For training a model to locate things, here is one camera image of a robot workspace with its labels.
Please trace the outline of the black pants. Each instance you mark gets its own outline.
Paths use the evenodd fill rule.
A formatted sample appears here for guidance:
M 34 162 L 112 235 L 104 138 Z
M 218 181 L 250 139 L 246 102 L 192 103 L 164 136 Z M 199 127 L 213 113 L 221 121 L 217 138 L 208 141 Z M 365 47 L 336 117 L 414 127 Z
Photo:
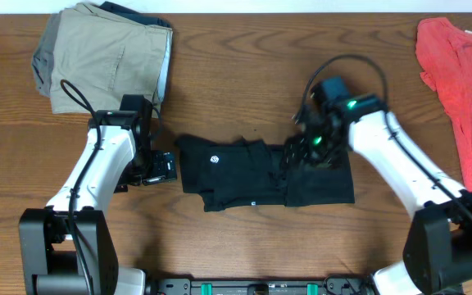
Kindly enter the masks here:
M 202 197 L 205 212 L 232 207 L 354 203 L 351 167 L 346 152 L 330 166 L 309 164 L 302 135 L 283 145 L 263 140 L 215 143 L 181 135 L 179 165 L 183 191 Z

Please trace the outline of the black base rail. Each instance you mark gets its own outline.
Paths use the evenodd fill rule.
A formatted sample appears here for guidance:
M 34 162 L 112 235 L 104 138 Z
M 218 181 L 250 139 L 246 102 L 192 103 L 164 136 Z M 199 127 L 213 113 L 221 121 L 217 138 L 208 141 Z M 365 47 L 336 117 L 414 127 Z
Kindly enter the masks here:
M 147 285 L 149 295 L 375 295 L 368 279 L 329 276 L 320 280 L 160 279 Z

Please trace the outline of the folded grey garment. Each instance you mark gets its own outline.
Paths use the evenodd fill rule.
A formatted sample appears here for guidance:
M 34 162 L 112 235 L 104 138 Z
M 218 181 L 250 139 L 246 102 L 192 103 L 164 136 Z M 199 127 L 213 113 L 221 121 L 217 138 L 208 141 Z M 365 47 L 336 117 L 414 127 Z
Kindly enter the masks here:
M 31 61 L 36 89 L 45 97 L 50 96 L 52 71 L 54 67 L 54 48 L 61 22 L 61 14 L 52 14 L 39 40 Z

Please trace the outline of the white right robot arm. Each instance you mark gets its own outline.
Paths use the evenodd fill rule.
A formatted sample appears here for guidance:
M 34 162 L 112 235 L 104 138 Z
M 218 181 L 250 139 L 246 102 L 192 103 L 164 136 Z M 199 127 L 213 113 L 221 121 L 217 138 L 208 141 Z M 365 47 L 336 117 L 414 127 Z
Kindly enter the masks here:
M 329 167 L 346 150 L 364 157 L 411 218 L 402 259 L 364 279 L 359 294 L 441 294 L 472 280 L 472 191 L 445 174 L 374 94 L 303 103 L 286 164 Z

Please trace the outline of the red shirt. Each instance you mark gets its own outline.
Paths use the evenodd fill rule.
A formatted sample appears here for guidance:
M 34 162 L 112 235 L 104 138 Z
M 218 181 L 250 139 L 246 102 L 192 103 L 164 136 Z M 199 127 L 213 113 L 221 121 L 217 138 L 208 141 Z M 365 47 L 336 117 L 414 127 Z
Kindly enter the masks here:
M 461 172 L 472 191 L 472 31 L 447 18 L 429 18 L 417 26 L 415 54 L 421 79 L 437 93 L 452 122 Z

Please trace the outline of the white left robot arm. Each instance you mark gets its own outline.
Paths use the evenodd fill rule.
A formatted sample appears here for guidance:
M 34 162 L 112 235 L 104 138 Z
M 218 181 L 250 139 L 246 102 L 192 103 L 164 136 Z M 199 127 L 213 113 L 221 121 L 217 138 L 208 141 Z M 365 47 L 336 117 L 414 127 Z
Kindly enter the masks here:
M 106 214 L 115 193 L 177 178 L 175 157 L 153 151 L 150 111 L 97 111 L 69 178 L 19 221 L 28 294 L 148 294 L 145 271 L 121 267 Z

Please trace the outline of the folded dark navy garment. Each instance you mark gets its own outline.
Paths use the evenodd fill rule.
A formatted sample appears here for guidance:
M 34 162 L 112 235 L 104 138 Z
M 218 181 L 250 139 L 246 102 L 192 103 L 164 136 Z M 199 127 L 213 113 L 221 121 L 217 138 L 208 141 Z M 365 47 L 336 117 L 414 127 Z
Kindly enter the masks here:
M 137 22 L 141 25 L 158 25 L 169 29 L 171 28 L 171 24 L 162 18 L 147 16 L 113 2 L 105 1 L 99 6 L 99 8 L 117 16 L 122 16 L 128 20 Z

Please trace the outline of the folded khaki pants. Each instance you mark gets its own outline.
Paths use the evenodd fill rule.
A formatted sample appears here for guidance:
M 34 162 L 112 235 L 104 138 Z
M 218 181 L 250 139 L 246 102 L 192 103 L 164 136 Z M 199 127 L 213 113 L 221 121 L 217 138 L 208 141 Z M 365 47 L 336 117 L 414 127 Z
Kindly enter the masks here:
M 52 112 L 83 113 L 61 89 L 71 82 L 96 110 L 115 110 L 125 94 L 157 109 L 165 99 L 173 30 L 135 21 L 87 3 L 61 13 L 53 49 Z

